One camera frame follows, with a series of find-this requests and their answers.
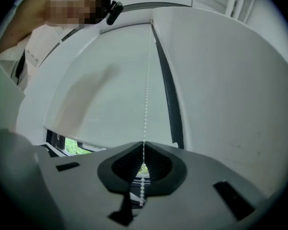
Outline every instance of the grass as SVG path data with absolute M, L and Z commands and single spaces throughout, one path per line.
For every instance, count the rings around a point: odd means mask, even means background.
M 68 138 L 65 138 L 65 149 L 72 155 L 91 153 L 90 151 L 79 148 L 77 145 L 77 141 Z

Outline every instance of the black hair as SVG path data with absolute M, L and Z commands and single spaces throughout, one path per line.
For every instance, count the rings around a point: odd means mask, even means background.
M 97 24 L 101 22 L 111 7 L 111 0 L 99 0 L 97 4 L 98 7 L 96 7 L 95 13 L 90 14 L 90 18 L 85 20 L 85 24 Z

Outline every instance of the white beaded cord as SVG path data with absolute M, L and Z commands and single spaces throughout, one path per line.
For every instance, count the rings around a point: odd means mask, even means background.
M 148 123 L 148 94 L 149 94 L 149 70 L 150 70 L 150 45 L 151 45 L 151 33 L 152 25 L 150 25 L 149 29 L 149 47 L 148 47 L 148 65 L 147 65 L 147 76 L 146 76 L 146 92 L 145 92 L 145 108 L 144 108 L 144 127 L 143 127 L 143 164 L 145 165 L 145 142 L 146 142 L 146 134 L 147 134 L 147 123 Z M 141 190 L 140 190 L 140 206 L 144 205 L 144 185 L 145 178 L 142 174 L 141 178 Z

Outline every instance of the black slot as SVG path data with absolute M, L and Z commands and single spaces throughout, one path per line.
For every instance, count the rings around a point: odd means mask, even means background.
M 228 182 L 218 182 L 213 187 L 237 220 L 242 220 L 255 210 Z
M 78 164 L 77 162 L 72 162 L 72 163 L 66 163 L 66 164 L 62 164 L 62 165 L 57 165 L 57 169 L 59 172 L 61 171 L 65 171 L 65 170 L 69 170 L 75 167 L 80 166 L 80 164 Z

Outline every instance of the bare skin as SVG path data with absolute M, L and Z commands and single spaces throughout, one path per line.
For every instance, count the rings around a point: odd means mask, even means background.
M 84 23 L 100 6 L 100 0 L 24 0 L 0 40 L 0 53 L 16 46 L 42 26 Z

